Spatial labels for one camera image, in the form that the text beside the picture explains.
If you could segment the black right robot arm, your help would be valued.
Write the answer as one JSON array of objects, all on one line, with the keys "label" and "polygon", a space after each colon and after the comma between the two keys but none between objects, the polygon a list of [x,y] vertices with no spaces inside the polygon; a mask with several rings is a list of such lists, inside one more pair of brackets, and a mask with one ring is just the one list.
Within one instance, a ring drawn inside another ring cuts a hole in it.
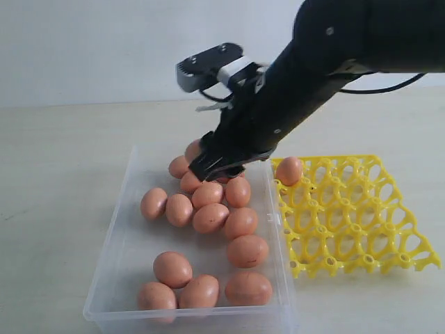
[{"label": "black right robot arm", "polygon": [[217,83],[230,90],[189,167],[199,180],[236,177],[350,82],[443,71],[443,1],[305,1],[290,43],[266,70],[230,42],[177,66],[187,92]]}]

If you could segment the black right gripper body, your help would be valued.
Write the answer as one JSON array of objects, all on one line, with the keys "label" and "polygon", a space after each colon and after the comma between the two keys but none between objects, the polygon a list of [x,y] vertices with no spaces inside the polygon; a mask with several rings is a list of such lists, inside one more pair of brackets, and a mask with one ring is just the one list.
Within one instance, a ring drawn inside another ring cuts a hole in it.
[{"label": "black right gripper body", "polygon": [[239,95],[204,141],[205,164],[240,166],[270,156],[277,144],[327,102],[327,77],[271,66],[253,95]]}]

